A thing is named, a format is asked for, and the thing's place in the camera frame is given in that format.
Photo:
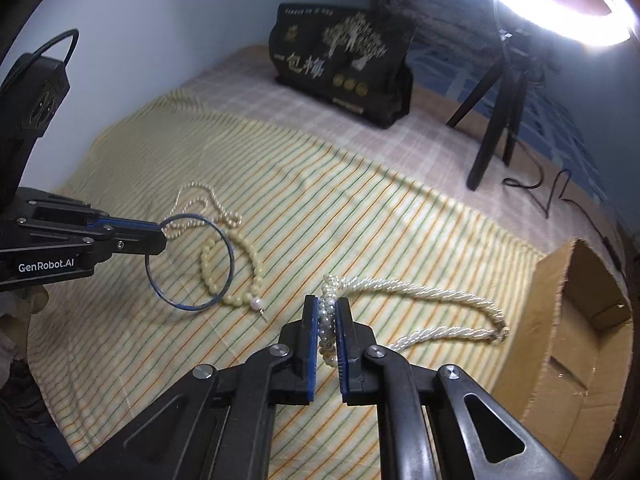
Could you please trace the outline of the left hand in white glove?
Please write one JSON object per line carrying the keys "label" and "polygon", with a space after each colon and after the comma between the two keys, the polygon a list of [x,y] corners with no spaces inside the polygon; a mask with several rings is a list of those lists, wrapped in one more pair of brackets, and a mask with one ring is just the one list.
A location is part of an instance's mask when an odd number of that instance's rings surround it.
{"label": "left hand in white glove", "polygon": [[30,319],[48,301],[47,289],[40,285],[0,294],[0,388],[10,378],[12,363],[26,356]]}

